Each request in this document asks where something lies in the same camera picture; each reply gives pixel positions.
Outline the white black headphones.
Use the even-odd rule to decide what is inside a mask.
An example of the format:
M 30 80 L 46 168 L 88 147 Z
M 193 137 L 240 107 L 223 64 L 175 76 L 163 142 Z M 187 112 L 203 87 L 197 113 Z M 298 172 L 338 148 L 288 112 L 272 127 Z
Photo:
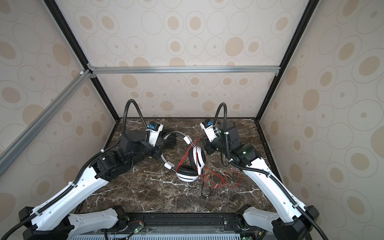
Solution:
M 199 176 L 203 174 L 206 165 L 206 155 L 204 150 L 198 147 L 189 135 L 178 131 L 171 131 L 165 134 L 175 134 L 176 136 L 182 137 L 189 148 L 177 166 L 167 161 L 162 155 L 164 167 L 174 171 L 179 180 L 183 182 L 191 183 L 196 181 Z

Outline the black blue headphones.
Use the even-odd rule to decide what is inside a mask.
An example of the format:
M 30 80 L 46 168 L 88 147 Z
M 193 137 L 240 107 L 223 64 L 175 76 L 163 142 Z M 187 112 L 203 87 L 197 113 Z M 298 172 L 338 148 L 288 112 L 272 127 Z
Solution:
M 165 140 L 165 143 L 164 143 L 165 149 L 173 148 L 177 143 L 177 136 L 175 134 L 165 134 L 163 136 L 163 139 Z

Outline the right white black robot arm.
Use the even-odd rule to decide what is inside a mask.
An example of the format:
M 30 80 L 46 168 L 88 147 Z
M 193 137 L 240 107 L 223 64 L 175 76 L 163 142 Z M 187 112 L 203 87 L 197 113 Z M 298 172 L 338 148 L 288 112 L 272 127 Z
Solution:
M 278 240 L 304 240 L 315 229 L 322 239 L 328 237 L 317 224 L 320 215 L 314 206 L 306 206 L 284 186 L 270 170 L 261 154 L 250 144 L 243 144 L 238 128 L 228 122 L 226 103 L 218 106 L 214 119 L 201 123 L 207 136 L 205 151 L 215 152 L 241 170 L 259 187 L 274 206 L 276 213 L 245 207 L 240 219 L 246 227 L 258 227 L 274 234 Z

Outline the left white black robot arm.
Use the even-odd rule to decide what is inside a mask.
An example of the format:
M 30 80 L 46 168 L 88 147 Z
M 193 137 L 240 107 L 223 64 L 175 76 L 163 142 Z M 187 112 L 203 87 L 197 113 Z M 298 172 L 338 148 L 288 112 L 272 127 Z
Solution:
M 163 144 L 158 137 L 163 126 L 150 123 L 144 125 L 145 131 L 127 132 L 125 125 L 130 105 L 135 106 L 140 117 L 143 116 L 136 101 L 128 100 L 120 140 L 89 159 L 76 178 L 44 204 L 22 209 L 19 212 L 20 223 L 3 235 L 4 240 L 22 226 L 27 227 L 23 233 L 25 240 L 67 240 L 93 230 L 123 230 L 127 227 L 127 216 L 122 207 L 85 215 L 71 212 L 95 191 L 127 173 L 143 160 L 149 157 L 161 158 Z

